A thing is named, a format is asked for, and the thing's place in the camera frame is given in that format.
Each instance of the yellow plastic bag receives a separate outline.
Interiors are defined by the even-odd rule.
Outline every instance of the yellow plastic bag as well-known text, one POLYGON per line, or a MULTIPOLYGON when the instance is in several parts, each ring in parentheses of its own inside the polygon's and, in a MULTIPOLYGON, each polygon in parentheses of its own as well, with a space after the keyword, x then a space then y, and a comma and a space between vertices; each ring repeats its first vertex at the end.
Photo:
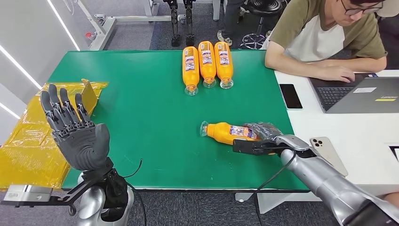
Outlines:
MULTIPOLYGON (((73 106, 75 94, 82 93, 82 102, 88 114, 94 110, 101 90, 107 82, 53 83, 64 87, 73 106)), ((46 83, 42 90, 47 90, 46 83)), ((0 189, 10 184, 29 184, 60 188, 69 170, 69 164, 51 136, 51 128, 40 105, 40 91, 30 100, 21 119, 4 146, 0 148, 0 189)))

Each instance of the orange juice bottle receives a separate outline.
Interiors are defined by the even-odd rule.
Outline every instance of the orange juice bottle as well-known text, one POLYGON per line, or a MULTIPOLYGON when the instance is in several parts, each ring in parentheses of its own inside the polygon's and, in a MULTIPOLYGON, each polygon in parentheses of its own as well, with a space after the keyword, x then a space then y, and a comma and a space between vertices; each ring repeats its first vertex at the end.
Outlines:
POLYGON ((233 145, 234 139, 258 140, 256 134, 250 128, 232 126, 226 122, 208 124, 206 121, 203 121, 199 133, 202 137, 212 137, 216 141, 228 145, 233 145))
POLYGON ((231 61, 231 54, 229 46, 226 42, 220 41, 215 44, 215 58, 217 76, 220 79, 220 87, 229 89, 233 86, 233 62, 231 61))
POLYGON ((216 64, 213 46, 210 41, 203 41, 198 45, 199 69, 204 78, 202 83, 206 88, 212 88, 216 85, 216 64))
POLYGON ((189 46, 183 49, 183 82, 186 85, 185 93, 194 96, 198 93, 197 84, 200 81, 200 66, 198 51, 189 46))

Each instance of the black wire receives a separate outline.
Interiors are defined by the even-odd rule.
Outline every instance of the black wire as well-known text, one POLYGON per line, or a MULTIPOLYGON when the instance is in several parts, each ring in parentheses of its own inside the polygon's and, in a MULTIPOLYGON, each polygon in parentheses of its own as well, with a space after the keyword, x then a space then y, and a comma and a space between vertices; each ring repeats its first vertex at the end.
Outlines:
POLYGON ((285 149, 289 149, 293 152, 293 155, 291 157, 291 159, 283 166, 281 167, 281 169, 279 171, 277 171, 277 173, 275 173, 272 177, 270 177, 269 179, 267 179, 263 184, 261 184, 257 190, 254 192, 254 205, 255 205, 255 210, 256 210, 256 214, 258 216, 259 219, 259 223, 261 224, 261 226, 263 226, 262 220, 261 220, 261 214, 260 214, 260 210, 259 210, 259 201, 258 201, 258 192, 264 187, 266 186, 268 183, 270 183, 274 178, 277 177, 278 174, 280 174, 283 170, 285 170, 294 160, 295 156, 296 156, 296 151, 292 150, 291 148, 285 148, 285 149))
POLYGON ((123 178, 129 178, 129 177, 134 176, 137 173, 137 171, 140 169, 142 162, 143 162, 143 159, 140 159, 140 164, 138 165, 136 171, 134 173, 130 174, 129 176, 126 176, 126 177, 123 177, 123 178))
POLYGON ((138 197, 138 200, 140 202, 141 208, 143 209, 144 226, 147 226, 147 214, 145 213, 145 206, 144 206, 143 200, 141 199, 141 196, 140 196, 139 192, 131 184, 129 184, 128 182, 127 182, 127 184, 133 190, 134 194, 137 195, 137 197, 138 197))

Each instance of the green table mat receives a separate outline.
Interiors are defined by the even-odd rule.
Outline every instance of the green table mat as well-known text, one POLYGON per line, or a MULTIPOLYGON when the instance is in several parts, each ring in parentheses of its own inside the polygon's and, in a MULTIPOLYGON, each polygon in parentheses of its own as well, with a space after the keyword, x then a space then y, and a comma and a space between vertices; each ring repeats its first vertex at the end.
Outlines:
MULTIPOLYGON (((184 93, 181 51, 68 52, 48 80, 81 78, 108 81, 94 109, 94 123, 111 134, 109 156, 119 174, 141 169, 127 181, 137 188, 254 189, 277 172, 277 156, 232 152, 229 145, 200 137, 202 121, 271 122, 283 133, 293 130, 274 72, 264 67, 264 51, 232 51, 234 86, 202 87, 184 93)), ((77 184, 71 169, 63 188, 77 184)), ((265 188, 307 190, 288 170, 265 188)))

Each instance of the orange bottle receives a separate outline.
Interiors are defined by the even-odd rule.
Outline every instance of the orange bottle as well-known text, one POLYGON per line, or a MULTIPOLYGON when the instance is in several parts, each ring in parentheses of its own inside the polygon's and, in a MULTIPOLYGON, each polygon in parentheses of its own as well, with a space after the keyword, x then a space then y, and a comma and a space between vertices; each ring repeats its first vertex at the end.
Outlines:
POLYGON ((183 82, 186 85, 185 93, 194 96, 198 93, 197 84, 200 81, 200 66, 198 51, 189 46, 183 49, 183 82))
POLYGON ((201 76, 204 78, 202 83, 206 88, 213 88, 216 85, 216 64, 215 54, 212 43, 203 41, 198 45, 199 69, 201 76))
POLYGON ((203 121, 199 130, 202 137, 212 137, 220 143, 233 145, 234 139, 258 140, 256 134, 248 127, 232 126, 226 122, 208 124, 203 121))
POLYGON ((229 89, 233 86, 233 62, 231 61, 230 48, 226 42, 220 41, 215 44, 215 58, 217 76, 220 79, 220 87, 229 89))

